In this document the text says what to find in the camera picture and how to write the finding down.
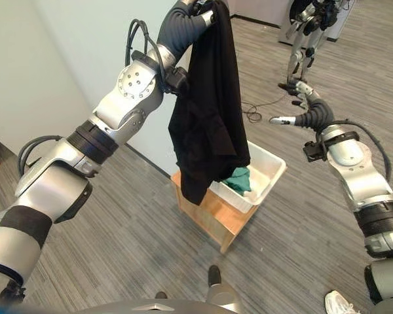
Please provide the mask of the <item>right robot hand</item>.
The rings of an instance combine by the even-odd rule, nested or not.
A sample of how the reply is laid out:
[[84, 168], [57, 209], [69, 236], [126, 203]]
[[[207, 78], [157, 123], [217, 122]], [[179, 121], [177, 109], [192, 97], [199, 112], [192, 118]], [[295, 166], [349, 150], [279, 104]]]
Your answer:
[[281, 89], [291, 96], [300, 97], [307, 104], [307, 111], [297, 116], [275, 116], [269, 119], [270, 124], [290, 125], [310, 128], [319, 131], [334, 120], [330, 106], [320, 97], [318, 92], [302, 80], [280, 83]]

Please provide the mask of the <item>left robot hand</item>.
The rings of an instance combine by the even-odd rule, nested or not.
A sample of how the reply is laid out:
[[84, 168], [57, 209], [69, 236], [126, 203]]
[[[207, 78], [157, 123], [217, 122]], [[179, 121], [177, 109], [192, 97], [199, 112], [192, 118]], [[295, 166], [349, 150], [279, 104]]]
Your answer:
[[165, 47], [177, 60], [213, 24], [211, 4], [196, 11], [197, 1], [177, 1], [161, 24], [157, 44]]

